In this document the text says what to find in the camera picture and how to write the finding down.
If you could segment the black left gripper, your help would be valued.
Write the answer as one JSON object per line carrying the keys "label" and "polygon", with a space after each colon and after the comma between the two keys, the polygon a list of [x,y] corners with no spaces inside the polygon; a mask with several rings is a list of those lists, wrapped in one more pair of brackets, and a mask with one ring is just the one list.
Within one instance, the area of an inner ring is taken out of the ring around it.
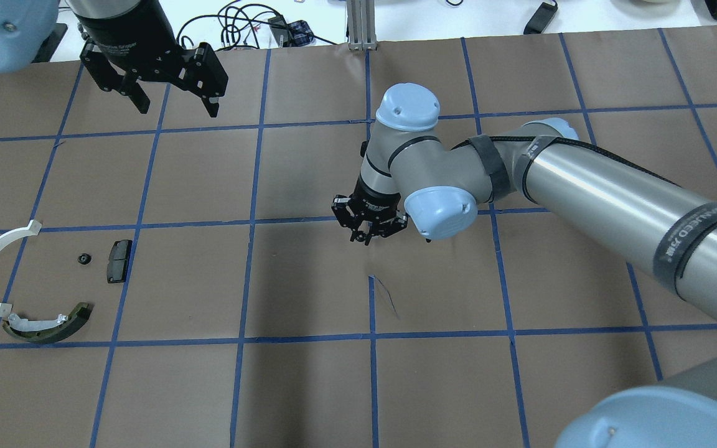
{"label": "black left gripper", "polygon": [[214,48],[185,48],[158,1],[74,1],[87,34],[80,60],[103,91],[127,96],[141,114],[151,100],[140,82],[167,83],[202,99],[216,118],[228,75]]}

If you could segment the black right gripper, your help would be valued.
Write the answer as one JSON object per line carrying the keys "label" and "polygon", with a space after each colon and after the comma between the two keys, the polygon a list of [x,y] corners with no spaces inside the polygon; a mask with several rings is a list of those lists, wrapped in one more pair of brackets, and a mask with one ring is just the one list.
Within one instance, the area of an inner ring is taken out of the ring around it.
{"label": "black right gripper", "polygon": [[375,237],[390,237],[406,229],[409,216],[398,209],[399,193],[381,193],[367,186],[361,178],[348,196],[335,195],[331,210],[342,227],[351,230],[350,241],[364,233],[364,246]]}

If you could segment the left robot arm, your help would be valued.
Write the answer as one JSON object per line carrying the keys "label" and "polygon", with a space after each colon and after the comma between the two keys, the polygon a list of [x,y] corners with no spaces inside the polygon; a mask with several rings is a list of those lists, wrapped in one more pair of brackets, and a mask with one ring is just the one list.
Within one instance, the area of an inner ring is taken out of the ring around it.
{"label": "left robot arm", "polygon": [[[210,117],[228,85],[227,71],[206,42],[185,49],[158,1],[70,1],[85,32],[80,60],[103,91],[128,97],[144,114],[143,82],[165,83],[199,98]],[[0,1],[0,73],[32,63],[58,18],[57,1]]]}

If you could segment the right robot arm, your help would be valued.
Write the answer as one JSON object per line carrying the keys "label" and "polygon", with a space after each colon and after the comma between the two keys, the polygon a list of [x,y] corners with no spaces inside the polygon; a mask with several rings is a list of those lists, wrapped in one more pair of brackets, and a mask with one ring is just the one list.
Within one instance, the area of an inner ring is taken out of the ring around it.
{"label": "right robot arm", "polygon": [[[440,103],[417,84],[388,88],[362,144],[355,190],[331,210],[369,244],[409,222],[443,240],[478,205],[518,192],[717,321],[717,202],[597,146],[566,120],[532,120],[446,149]],[[657,385],[610,395],[570,423],[558,447],[717,447],[717,358]]]}

